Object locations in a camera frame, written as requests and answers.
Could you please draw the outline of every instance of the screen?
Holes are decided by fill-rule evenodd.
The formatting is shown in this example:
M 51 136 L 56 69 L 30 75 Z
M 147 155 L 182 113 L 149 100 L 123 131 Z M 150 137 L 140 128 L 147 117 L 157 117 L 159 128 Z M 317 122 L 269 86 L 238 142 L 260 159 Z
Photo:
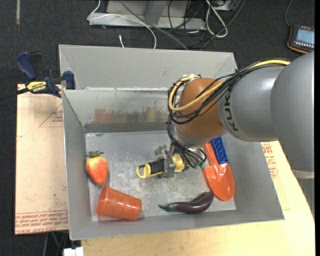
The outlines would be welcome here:
M 296 40 L 307 44 L 315 44 L 315 32 L 306 29 L 298 29 Z

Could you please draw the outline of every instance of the yellow plastic piece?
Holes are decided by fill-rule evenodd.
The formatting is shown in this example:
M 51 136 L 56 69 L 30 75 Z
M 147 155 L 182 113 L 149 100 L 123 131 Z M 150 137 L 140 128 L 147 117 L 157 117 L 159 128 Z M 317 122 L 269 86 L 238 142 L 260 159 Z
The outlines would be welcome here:
M 185 164 L 182 161 L 182 158 L 179 154 L 172 157 L 173 162 L 175 163 L 175 172 L 181 172 L 185 168 Z
M 140 168 L 143 167 L 143 174 L 141 175 L 140 174 Z M 135 169 L 135 173 L 136 175 L 141 178 L 141 179 L 144 179 L 146 177 L 151 177 L 151 176 L 155 176 L 155 175 L 159 175 L 159 174 L 162 174 L 163 171 L 161 172 L 157 172 L 155 174 L 151 174 L 151 167 L 148 163 L 146 163 L 145 165 L 142 165 L 142 166 L 139 166 Z
M 185 164 L 182 161 L 182 158 L 181 158 L 181 156 L 179 154 L 173 156 L 172 157 L 172 161 L 175 163 L 175 170 L 174 170 L 175 172 L 181 172 L 185 168 Z M 155 176 L 155 175 L 159 175 L 159 174 L 162 174 L 162 173 L 163 173 L 163 171 L 151 174 L 151 167 L 150 167 L 150 165 L 148 163 L 146 163 L 144 165 L 141 165 L 141 166 L 138 166 L 135 169 L 135 174 L 141 179 L 144 179 L 144 178 L 147 178 L 147 177 L 151 177 L 151 176 Z

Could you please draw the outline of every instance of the orange plastic cup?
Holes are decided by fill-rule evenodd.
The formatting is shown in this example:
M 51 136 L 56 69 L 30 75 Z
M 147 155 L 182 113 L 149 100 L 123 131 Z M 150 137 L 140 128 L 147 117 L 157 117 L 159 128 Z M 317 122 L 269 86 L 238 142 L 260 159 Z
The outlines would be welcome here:
M 96 205 L 97 215 L 135 221 L 141 211 L 141 200 L 105 185 Z

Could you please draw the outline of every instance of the blue clamp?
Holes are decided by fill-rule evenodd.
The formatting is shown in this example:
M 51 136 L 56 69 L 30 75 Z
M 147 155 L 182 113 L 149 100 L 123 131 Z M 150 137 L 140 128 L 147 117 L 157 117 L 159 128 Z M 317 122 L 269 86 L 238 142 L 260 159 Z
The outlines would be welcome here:
M 61 82 L 63 80 L 66 81 L 66 89 L 74 90 L 76 89 L 76 82 L 74 74 L 71 71 L 66 71 L 63 73 L 63 76 L 51 79 L 49 76 L 45 76 L 38 80 L 38 75 L 33 69 L 30 63 L 30 57 L 33 56 L 33 60 L 36 60 L 37 63 L 41 58 L 41 54 L 38 53 L 29 53 L 25 51 L 21 53 L 18 57 L 16 57 L 15 62 L 18 68 L 27 75 L 28 81 L 25 83 L 26 90 L 21 91 L 31 92 L 33 94 L 51 94 L 57 97 L 61 97 L 61 90 L 59 87 L 55 85 L 55 82 Z

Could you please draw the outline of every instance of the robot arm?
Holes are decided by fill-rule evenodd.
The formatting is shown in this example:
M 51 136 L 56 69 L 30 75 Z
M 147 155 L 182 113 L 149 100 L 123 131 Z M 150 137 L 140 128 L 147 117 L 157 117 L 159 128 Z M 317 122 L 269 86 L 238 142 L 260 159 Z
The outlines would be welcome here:
M 175 139 L 185 147 L 199 147 L 228 132 L 243 141 L 279 141 L 306 199 L 314 205 L 314 59 L 312 51 L 291 63 L 269 60 L 241 70 L 201 110 L 223 83 L 193 79 L 184 87 L 178 108 L 168 104 Z M 213 87 L 217 89 L 190 106 Z

